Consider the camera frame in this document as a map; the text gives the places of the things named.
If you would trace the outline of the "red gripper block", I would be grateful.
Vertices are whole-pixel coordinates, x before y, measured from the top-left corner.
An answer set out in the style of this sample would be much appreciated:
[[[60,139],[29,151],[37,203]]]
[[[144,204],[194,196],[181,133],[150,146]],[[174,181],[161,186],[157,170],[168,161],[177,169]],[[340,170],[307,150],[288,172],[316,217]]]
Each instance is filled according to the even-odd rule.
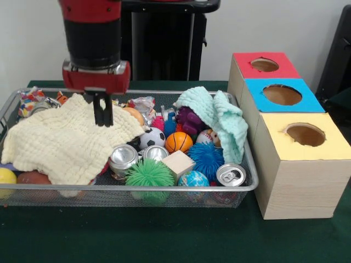
[[[118,65],[98,70],[86,70],[75,66],[69,59],[63,62],[63,80],[65,87],[93,93],[95,124],[110,127],[113,125],[112,98],[110,94],[124,94],[129,88],[131,67],[128,61],[120,61]],[[100,94],[105,109],[100,105]]]

